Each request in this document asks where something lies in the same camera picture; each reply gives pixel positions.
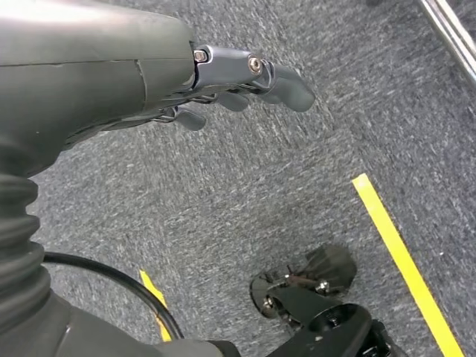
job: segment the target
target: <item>robotic hand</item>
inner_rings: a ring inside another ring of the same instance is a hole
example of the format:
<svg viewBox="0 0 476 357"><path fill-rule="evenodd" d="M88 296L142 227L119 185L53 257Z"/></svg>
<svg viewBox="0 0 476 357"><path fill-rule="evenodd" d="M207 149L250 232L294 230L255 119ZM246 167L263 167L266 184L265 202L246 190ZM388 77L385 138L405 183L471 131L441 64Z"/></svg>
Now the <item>robotic hand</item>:
<svg viewBox="0 0 476 357"><path fill-rule="evenodd" d="M241 111L254 94L302 112L315 100L308 86L251 52L197 46L177 19L88 0L3 0L0 44L0 355L239 356L226 342L145 345L55 295L43 247L29 240L39 221L26 212L38 191L28 178L101 130L201 129L189 102Z"/></svg>

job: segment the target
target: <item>yellow floor marking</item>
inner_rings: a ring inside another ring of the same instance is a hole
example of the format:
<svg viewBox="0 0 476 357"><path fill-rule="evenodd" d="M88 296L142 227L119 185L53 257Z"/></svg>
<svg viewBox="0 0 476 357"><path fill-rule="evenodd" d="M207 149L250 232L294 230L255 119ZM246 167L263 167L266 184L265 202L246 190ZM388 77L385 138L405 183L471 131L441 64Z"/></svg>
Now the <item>yellow floor marking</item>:
<svg viewBox="0 0 476 357"><path fill-rule="evenodd" d="M143 270L141 270L140 278L142 279L142 283L145 287L146 287L147 290L149 290L149 292L152 292L154 296L159 299L161 303L163 303L165 307L167 307L167 303L165 302L165 299L164 298L164 294L162 294L161 292L158 290L156 287L155 287L154 283L152 283L152 281L149 277L149 275L147 275L147 273L146 273ZM172 339L170 337L168 331L164 326L164 324L162 324L162 321L160 321L160 319L158 319L158 317L155 317L155 318L157 319L157 323L159 325L161 329L161 336L162 337L162 341L164 342L171 341Z"/></svg>
<svg viewBox="0 0 476 357"><path fill-rule="evenodd" d="M352 183L433 333L444 357L464 357L444 317L366 174Z"/></svg>

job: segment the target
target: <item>robotic finger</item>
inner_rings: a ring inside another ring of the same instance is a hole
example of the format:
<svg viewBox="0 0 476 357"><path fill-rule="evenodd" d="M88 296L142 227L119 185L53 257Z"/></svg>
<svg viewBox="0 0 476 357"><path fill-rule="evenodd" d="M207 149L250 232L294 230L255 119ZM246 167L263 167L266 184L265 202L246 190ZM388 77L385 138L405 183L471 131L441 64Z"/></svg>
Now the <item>robotic finger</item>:
<svg viewBox="0 0 476 357"><path fill-rule="evenodd" d="M194 62L195 69L190 86L164 98L164 104L173 110L160 108L152 115L154 121L177 121L188 129L199 130L206 120L190 109L183 109L183 104L218 103L232 112L241 112L249 105L249 94L254 94L267 103L283 103L295 112L305 112L315 99L297 72L248 51L202 45L194 50Z"/></svg>

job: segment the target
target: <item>black cable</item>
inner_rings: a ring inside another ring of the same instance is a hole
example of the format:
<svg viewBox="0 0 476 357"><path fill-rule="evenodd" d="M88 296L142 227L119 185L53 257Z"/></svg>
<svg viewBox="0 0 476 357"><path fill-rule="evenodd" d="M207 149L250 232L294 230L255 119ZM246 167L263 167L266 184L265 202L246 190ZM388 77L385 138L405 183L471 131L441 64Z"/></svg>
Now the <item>black cable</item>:
<svg viewBox="0 0 476 357"><path fill-rule="evenodd" d="M94 271L95 273L101 274L115 281L116 283L121 284L123 287L133 292L134 295L147 304L147 306L151 308L154 314L157 316L157 318L164 324L171 339L174 340L183 338L183 334L180 330L180 327L177 323L177 321L175 321L174 316L172 316L166 307L164 307L164 305L162 304L162 302L154 296L152 292L147 290L146 287L121 271L106 266L103 263L96 262L94 260L77 257L75 255L70 254L54 253L51 251L45 253L43 262L75 266L78 268Z"/></svg>

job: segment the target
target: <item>hex bolt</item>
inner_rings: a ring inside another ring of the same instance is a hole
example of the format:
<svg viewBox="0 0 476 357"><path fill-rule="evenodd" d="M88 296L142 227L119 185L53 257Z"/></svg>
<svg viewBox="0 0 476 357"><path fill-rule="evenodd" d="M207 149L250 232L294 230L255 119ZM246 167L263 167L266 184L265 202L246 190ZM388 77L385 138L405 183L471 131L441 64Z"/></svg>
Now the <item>hex bolt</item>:
<svg viewBox="0 0 476 357"><path fill-rule="evenodd" d="M204 63L208 60L208 56L204 50L195 50L194 51L194 59L197 63Z"/></svg>
<svg viewBox="0 0 476 357"><path fill-rule="evenodd" d="M255 54L250 54L248 57L248 67L251 73L258 76L263 71L263 62Z"/></svg>

